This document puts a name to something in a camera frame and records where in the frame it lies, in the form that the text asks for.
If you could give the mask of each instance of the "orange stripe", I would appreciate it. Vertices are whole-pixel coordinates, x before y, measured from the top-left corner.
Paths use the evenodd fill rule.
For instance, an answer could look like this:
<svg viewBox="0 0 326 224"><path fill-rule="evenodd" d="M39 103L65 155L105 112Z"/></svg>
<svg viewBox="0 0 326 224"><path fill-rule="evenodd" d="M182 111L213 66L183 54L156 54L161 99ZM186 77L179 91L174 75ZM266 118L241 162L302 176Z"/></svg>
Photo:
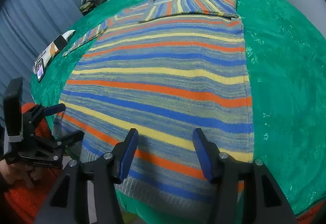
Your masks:
<svg viewBox="0 0 326 224"><path fill-rule="evenodd" d="M184 23L199 23L199 22L204 22L204 23L207 23L207 24L224 24L224 25L226 25L228 27L240 23L239 21L232 21L230 23L225 23L223 21L206 21L206 20L198 20L198 19L193 19L193 20L159 21L159 22L155 22L155 23L151 23L151 24L146 24L146 25L143 25L143 26L137 26L137 27L130 28L130 29L118 30L118 31L114 31L114 32L111 32L111 33L107 33L107 34L102 35L98 39L99 40L102 40L102 39L106 39L108 37L112 37L112 36L114 36L116 34L121 34L121 33L125 33L125 32L135 31L135 30L139 30L139 29L151 27L151 26L154 26L154 25L169 24L169 23L175 23L175 22L184 22Z"/></svg>
<svg viewBox="0 0 326 224"><path fill-rule="evenodd" d="M205 47L207 49L218 50L222 52L244 52L246 49L244 47L223 47L214 44L202 43L198 41L178 41L178 42L159 42L159 43L144 43L138 45L124 45L111 48L109 50L84 54L83 57L95 57L97 55L102 55L105 53L110 53L116 50L127 50L127 49L136 49L136 48L151 48L151 47L162 47L162 46L185 46L185 45L197 45L200 47Z"/></svg>
<svg viewBox="0 0 326 224"><path fill-rule="evenodd" d="M64 119L66 119L67 121L79 126L82 130L94 135L96 138L101 139L101 140L109 143L112 146L115 146L117 143L119 143L119 141L117 141L116 139L113 139L112 137L108 136L107 134L104 134L104 133L94 129L91 126L86 125L67 114L64 114L61 116ZM165 168L167 170L172 170L172 171L175 171L175 172L178 172L181 174L185 174L185 175L188 175L188 176L200 179L200 180L206 180L204 178L203 172L200 169L195 169L195 168L188 167L188 166L185 166L185 165L173 162L173 161L169 161L169 160L157 157L148 152L141 151L139 149L136 150L135 156L142 160L146 160L148 162L154 163L155 165Z"/></svg>
<svg viewBox="0 0 326 224"><path fill-rule="evenodd" d="M167 4L166 15L171 15L171 9L172 9L172 1L169 1Z"/></svg>
<svg viewBox="0 0 326 224"><path fill-rule="evenodd" d="M224 1L230 3L232 6L234 6L234 2L233 1L231 1L231 0L224 0Z"/></svg>
<svg viewBox="0 0 326 224"><path fill-rule="evenodd" d="M209 13L209 10L199 1L199 0L195 0L197 2L197 4L202 8L202 10L205 13Z"/></svg>
<svg viewBox="0 0 326 224"><path fill-rule="evenodd" d="M126 82L105 81L105 80L67 80L67 83L74 84L74 85L99 85L99 86L115 87L121 89L134 89L134 90L158 92L158 93L178 96L178 97L187 98L196 101L212 101L223 107L229 107L229 108L237 108L237 107L252 105L251 96L248 96L246 98L225 99L210 92L195 92L195 91L176 89L172 87L165 87L165 86L153 85L153 84L126 83Z"/></svg>

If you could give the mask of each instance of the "bed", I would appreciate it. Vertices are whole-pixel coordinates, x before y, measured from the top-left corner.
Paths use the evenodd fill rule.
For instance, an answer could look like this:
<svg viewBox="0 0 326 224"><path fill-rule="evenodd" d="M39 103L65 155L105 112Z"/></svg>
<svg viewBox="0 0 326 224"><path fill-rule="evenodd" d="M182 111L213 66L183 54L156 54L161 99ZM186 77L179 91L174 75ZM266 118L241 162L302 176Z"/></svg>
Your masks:
<svg viewBox="0 0 326 224"><path fill-rule="evenodd" d="M105 19L144 1L109 0L98 6L71 26L76 33L65 51L80 38L85 40L84 35ZM300 215L326 196L326 172L322 169L326 166L326 41L286 0L237 0L236 11L244 25L255 133L253 157L265 162L294 213ZM45 106L58 103L72 71L96 42L96 37L89 38L67 56L58 54L40 84L33 76L35 102ZM48 118L48 123L55 135L62 134L53 118ZM83 144L80 158L95 159L97 151ZM71 154L79 156L78 147ZM199 222L194 217L186 220L185 212L167 214L167 209L135 199L127 190L116 193L121 206L146 223Z"/></svg>

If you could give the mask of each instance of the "metal screw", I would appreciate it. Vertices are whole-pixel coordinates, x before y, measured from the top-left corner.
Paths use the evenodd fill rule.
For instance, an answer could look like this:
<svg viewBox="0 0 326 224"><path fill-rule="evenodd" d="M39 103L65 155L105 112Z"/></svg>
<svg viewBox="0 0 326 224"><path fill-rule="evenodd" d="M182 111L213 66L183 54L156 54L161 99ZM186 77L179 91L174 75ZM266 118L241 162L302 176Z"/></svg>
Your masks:
<svg viewBox="0 0 326 224"><path fill-rule="evenodd" d="M77 165L77 161L76 161L76 160L71 160L71 161L68 162L68 165L69 165L70 167L74 167L74 166Z"/></svg>
<svg viewBox="0 0 326 224"><path fill-rule="evenodd" d="M258 166L261 166L261 165L264 164L263 161L262 161L262 160L259 160L259 159L255 160L255 163L256 163Z"/></svg>
<svg viewBox="0 0 326 224"><path fill-rule="evenodd" d="M226 159L229 154L227 154L226 152L220 152L219 156L221 157L221 159Z"/></svg>
<svg viewBox="0 0 326 224"><path fill-rule="evenodd" d="M103 155L103 158L105 158L106 160L112 159L113 154L111 152L107 152Z"/></svg>

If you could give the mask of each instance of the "plaid blanket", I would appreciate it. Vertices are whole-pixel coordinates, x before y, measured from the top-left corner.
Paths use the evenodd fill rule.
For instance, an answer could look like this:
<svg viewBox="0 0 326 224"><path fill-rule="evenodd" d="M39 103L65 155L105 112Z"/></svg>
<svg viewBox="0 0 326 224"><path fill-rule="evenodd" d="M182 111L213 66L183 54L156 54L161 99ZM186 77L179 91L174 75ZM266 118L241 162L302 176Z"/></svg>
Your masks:
<svg viewBox="0 0 326 224"><path fill-rule="evenodd" d="M80 159L95 160L130 128L139 145L116 188L151 207L205 220L214 187L191 137L251 161L252 99L236 0L148 0L111 17L61 93L53 133L85 132Z"/></svg>

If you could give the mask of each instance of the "green bedsheet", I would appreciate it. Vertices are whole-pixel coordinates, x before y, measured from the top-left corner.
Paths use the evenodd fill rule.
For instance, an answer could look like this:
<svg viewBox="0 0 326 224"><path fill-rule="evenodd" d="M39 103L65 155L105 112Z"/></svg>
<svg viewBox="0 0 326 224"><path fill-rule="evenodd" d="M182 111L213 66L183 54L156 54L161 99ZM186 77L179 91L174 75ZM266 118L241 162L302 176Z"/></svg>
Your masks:
<svg viewBox="0 0 326 224"><path fill-rule="evenodd" d="M71 44L123 8L143 0L109 0L77 21ZM280 184L295 214L326 196L326 41L286 0L237 0L244 23L247 68L253 97L255 158ZM36 103L58 103L71 71L93 41L52 61L40 84L31 79ZM48 118L50 127L53 119ZM148 223L180 223L178 218L118 193L127 211Z"/></svg>

